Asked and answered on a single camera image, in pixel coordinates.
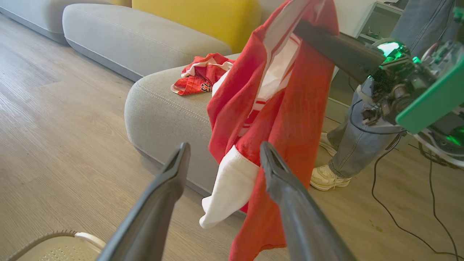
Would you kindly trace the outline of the red shirt with white sleeves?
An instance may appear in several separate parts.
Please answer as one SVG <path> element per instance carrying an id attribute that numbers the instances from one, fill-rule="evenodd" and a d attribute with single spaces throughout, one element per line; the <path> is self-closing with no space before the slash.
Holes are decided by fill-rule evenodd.
<path id="1" fill-rule="evenodd" d="M 255 29 L 232 68 L 213 85 L 208 149 L 219 164 L 199 224 L 211 228 L 247 206 L 228 261 L 254 261 L 287 246 L 278 206 L 266 193 L 262 142 L 310 185 L 334 64 L 293 32 L 299 21 L 337 34 L 333 0 L 286 0 Z"/>

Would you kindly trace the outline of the cream sneaker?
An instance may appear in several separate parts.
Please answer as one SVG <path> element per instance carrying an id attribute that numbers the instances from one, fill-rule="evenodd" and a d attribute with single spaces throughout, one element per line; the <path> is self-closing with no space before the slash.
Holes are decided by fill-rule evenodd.
<path id="1" fill-rule="evenodd" d="M 310 185 L 320 191 L 328 191 L 336 187 L 344 188 L 351 178 L 341 178 L 335 175 L 328 165 L 315 167 L 312 170 Z"/>
<path id="2" fill-rule="evenodd" d="M 337 148 L 328 140 L 328 132 L 322 132 L 320 134 L 319 146 L 323 147 L 330 156 L 334 156 L 337 153 Z"/>

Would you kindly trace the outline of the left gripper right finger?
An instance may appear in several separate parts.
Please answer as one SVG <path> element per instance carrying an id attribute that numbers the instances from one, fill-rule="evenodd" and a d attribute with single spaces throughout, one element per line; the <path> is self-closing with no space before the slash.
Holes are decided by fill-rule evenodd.
<path id="1" fill-rule="evenodd" d="M 264 141 L 260 161 L 266 192 L 279 207 L 291 261 L 357 261 L 308 190 L 274 146 Z"/>

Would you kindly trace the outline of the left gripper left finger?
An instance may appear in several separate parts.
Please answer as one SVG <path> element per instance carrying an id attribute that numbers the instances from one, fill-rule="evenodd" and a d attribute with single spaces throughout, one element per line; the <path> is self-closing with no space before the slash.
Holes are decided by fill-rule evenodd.
<path id="1" fill-rule="evenodd" d="M 183 195 L 190 144 L 181 143 L 120 224 L 96 261 L 161 261 L 177 201 Z"/>

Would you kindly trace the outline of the person in blue jeans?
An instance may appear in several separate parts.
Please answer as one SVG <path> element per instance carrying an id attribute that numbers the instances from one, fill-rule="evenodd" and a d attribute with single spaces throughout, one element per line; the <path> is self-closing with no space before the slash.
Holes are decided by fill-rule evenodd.
<path id="1" fill-rule="evenodd" d="M 403 42 L 412 56 L 420 58 L 446 35 L 454 5 L 455 0 L 408 0 L 390 37 Z M 352 104 L 354 108 L 348 111 L 345 121 L 327 135 L 337 148 L 328 166 L 341 178 L 358 175 L 401 131 L 401 127 L 364 125 L 361 110 L 365 104 L 358 94 L 353 95 Z"/>

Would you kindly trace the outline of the cream perforated laundry basket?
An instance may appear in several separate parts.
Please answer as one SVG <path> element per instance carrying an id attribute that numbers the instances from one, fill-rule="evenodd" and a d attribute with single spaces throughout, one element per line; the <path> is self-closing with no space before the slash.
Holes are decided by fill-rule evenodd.
<path id="1" fill-rule="evenodd" d="M 31 241 L 6 261 L 96 261 L 105 246 L 90 233 L 57 230 Z"/>

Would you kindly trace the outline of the red shorts with number print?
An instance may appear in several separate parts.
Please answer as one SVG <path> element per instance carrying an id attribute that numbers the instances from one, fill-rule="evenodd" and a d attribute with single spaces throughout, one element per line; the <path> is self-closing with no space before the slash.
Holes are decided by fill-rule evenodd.
<path id="1" fill-rule="evenodd" d="M 219 53 L 195 56 L 192 63 L 182 70 L 181 77 L 171 85 L 171 91 L 180 96 L 211 92 L 214 84 L 232 68 L 234 62 Z"/>

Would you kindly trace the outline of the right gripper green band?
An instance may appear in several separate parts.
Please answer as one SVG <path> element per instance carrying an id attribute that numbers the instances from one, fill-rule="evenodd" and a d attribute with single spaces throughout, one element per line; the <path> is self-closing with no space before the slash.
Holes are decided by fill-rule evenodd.
<path id="1" fill-rule="evenodd" d="M 305 20 L 294 33 L 356 82 L 373 80 L 370 95 L 357 88 L 364 125 L 401 126 L 418 134 L 464 104 L 464 7 L 454 7 L 448 35 L 422 58 L 411 56 L 414 68 L 402 70 L 401 61 L 381 69 L 385 57 L 375 46 Z"/>

